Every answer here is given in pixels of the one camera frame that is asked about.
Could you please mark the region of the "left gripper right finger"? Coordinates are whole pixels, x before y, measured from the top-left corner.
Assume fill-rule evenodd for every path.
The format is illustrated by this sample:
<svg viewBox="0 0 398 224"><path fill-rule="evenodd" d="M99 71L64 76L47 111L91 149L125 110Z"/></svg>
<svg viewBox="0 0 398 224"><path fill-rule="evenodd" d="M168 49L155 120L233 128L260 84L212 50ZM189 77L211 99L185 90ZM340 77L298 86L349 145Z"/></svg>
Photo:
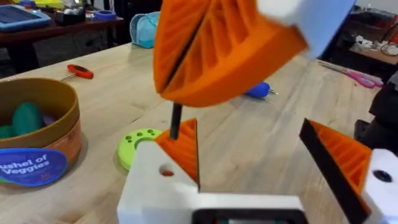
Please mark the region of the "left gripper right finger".
<svg viewBox="0 0 398 224"><path fill-rule="evenodd" d="M397 156L304 119L300 134L346 223L397 224Z"/></svg>

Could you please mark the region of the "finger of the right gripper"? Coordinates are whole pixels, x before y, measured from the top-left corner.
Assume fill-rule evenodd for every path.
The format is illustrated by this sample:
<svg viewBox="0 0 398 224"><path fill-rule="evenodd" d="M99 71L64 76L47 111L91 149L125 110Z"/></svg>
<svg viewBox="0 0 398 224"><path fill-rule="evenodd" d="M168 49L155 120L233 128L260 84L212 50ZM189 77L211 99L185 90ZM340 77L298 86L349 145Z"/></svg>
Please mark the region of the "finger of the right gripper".
<svg viewBox="0 0 398 224"><path fill-rule="evenodd" d="M352 0L209 0L161 97L191 107L228 101L298 54L321 55Z"/></svg>
<svg viewBox="0 0 398 224"><path fill-rule="evenodd" d="M184 58L209 0L162 1L154 44L154 84L162 93Z"/></svg>

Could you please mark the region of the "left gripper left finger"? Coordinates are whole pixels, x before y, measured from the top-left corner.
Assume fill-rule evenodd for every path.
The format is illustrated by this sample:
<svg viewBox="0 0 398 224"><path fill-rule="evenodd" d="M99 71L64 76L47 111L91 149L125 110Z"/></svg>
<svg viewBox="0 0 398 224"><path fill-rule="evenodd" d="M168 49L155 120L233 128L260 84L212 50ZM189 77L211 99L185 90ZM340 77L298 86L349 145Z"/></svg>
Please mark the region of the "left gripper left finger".
<svg viewBox="0 0 398 224"><path fill-rule="evenodd" d="M197 120L181 123L172 140L165 131L154 141L143 141L127 175L117 207L119 223L191 223L198 195Z"/></svg>

